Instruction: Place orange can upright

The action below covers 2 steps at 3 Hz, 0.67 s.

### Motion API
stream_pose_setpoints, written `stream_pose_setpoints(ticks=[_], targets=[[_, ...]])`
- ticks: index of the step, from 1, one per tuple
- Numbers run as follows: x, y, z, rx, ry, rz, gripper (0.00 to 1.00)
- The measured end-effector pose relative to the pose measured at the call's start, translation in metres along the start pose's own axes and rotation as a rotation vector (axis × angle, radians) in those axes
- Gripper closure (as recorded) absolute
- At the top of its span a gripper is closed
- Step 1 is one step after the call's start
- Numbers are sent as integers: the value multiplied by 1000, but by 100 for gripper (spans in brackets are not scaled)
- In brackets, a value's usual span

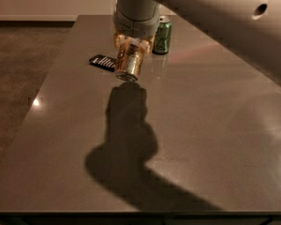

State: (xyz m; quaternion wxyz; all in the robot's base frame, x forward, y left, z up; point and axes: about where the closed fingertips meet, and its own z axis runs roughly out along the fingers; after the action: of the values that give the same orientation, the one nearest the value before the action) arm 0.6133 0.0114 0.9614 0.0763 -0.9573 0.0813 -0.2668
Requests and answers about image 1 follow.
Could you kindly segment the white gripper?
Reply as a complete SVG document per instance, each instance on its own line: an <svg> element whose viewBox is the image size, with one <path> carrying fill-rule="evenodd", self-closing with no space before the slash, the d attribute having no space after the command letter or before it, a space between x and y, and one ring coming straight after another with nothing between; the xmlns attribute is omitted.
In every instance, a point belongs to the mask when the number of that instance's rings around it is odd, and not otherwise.
<svg viewBox="0 0 281 225"><path fill-rule="evenodd" d="M116 6L113 22L116 30L113 44L119 53L127 51L131 38L141 38L142 49L149 54L154 47L154 35L159 25L159 4L130 6L128 11Z"/></svg>

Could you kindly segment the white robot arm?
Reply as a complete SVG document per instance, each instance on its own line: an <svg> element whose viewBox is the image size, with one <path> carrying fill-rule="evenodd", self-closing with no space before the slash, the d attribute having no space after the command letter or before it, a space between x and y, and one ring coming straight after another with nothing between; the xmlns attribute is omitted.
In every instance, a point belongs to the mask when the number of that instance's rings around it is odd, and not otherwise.
<svg viewBox="0 0 281 225"><path fill-rule="evenodd" d="M281 0L116 0L115 31L152 40L160 6L281 86Z"/></svg>

